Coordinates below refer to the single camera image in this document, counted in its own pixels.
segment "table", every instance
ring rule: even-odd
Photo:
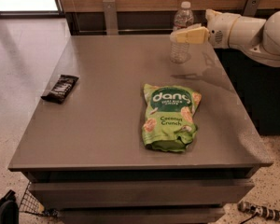
[[[72,36],[47,86],[79,81],[62,105],[40,100],[8,169],[64,223],[206,223],[252,188],[272,160],[213,48],[169,59],[168,35]],[[144,84],[203,95],[185,153],[144,147]]]

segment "white floor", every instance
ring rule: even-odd
[[[19,202],[25,191],[26,178],[7,166],[69,37],[64,19],[0,20],[0,198],[13,189]],[[274,165],[253,176],[256,186],[243,200],[280,210],[280,136],[262,138]],[[249,217],[236,204],[227,204],[225,210],[217,224]],[[20,214],[20,224],[57,222]],[[256,217],[248,223],[274,222]]]

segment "white bottle cap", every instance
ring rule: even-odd
[[[190,8],[190,2],[184,1],[181,3],[181,7],[184,9],[189,9]]]

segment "gray tabletop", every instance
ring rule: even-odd
[[[40,100],[9,165],[25,170],[232,168],[272,163],[213,48],[191,45],[186,63],[169,59],[168,35],[72,36],[60,74],[79,81],[62,105]],[[144,147],[144,84],[200,92],[199,131],[185,153]]]

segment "green snack package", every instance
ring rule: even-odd
[[[193,115],[202,96],[182,86],[144,86],[147,102],[142,138],[148,148],[184,152],[197,132]]]

